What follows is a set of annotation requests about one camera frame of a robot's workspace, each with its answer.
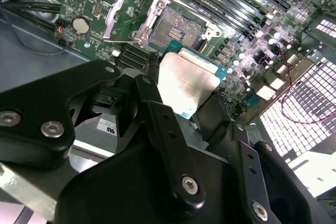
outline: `silver screw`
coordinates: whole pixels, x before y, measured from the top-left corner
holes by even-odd
[[[244,127],[241,124],[237,124],[237,128],[241,131],[244,131]]]
[[[269,144],[265,144],[265,147],[267,150],[269,150],[270,152],[273,151],[272,146],[270,146]]]
[[[114,73],[114,69],[111,68],[111,67],[105,67],[105,70],[106,70],[107,72]]]
[[[142,40],[147,40],[147,39],[148,39],[148,35],[145,34],[145,33],[143,33],[143,34],[141,35],[141,39],[142,39]]]
[[[198,192],[198,185],[196,181],[191,177],[183,177],[182,186],[189,194],[195,195]]]
[[[21,121],[21,116],[15,111],[4,110],[0,112],[0,126],[11,127]]]
[[[162,0],[159,0],[157,3],[158,8],[162,9],[164,8],[164,2]]]
[[[60,122],[46,122],[41,126],[41,132],[46,137],[58,138],[64,134],[64,127]]]
[[[267,211],[266,209],[261,205],[259,204],[258,202],[253,202],[252,203],[252,208],[253,208],[253,211],[256,213],[256,215],[263,221],[267,221],[268,220],[268,214],[267,214]]]

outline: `ventilation grille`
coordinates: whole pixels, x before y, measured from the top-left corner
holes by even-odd
[[[261,120],[285,159],[293,151],[297,156],[309,151],[336,132],[336,114],[314,124],[294,123],[282,115],[281,100],[282,97],[264,112]],[[298,122],[317,122],[336,113],[335,104],[336,65],[323,58],[293,85],[284,112]]]

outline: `screw hole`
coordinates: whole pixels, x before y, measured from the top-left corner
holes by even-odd
[[[257,171],[254,170],[252,167],[250,167],[250,171],[251,171],[253,174],[257,174]]]
[[[169,132],[168,132],[168,135],[169,135],[171,138],[177,138],[175,132],[173,132],[173,131],[169,131]]]

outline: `label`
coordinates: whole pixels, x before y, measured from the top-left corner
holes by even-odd
[[[102,118],[99,120],[97,130],[104,131],[113,136],[117,136],[117,125]]]

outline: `black plastic part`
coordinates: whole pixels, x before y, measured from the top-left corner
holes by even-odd
[[[106,71],[106,66],[114,72]],[[83,96],[100,86],[113,85],[119,76],[112,64],[96,60],[1,93],[0,111],[15,111],[22,119],[12,127],[0,126],[0,160],[36,168],[60,165],[75,140],[69,110],[79,111]],[[41,133],[42,124],[49,121],[63,125],[61,137]]]
[[[206,190],[206,202],[192,217],[174,213],[164,200],[162,163],[145,135],[136,135],[124,152],[78,175],[61,193],[55,224],[251,223],[229,188],[231,168],[224,161],[190,148]]]
[[[158,173],[166,176],[167,186],[162,191],[167,204],[174,206],[174,211],[181,216],[198,212],[204,204],[205,191],[172,108],[162,104],[156,83],[147,76],[136,76],[131,94],[134,107],[124,108],[117,117],[117,152],[128,148],[139,132],[147,135],[157,155],[153,162],[162,162]],[[184,176],[197,181],[196,195],[183,188]]]
[[[272,147],[270,152],[265,144]],[[332,224],[322,206],[280,157],[274,146],[259,141],[258,152],[272,211],[283,224]]]

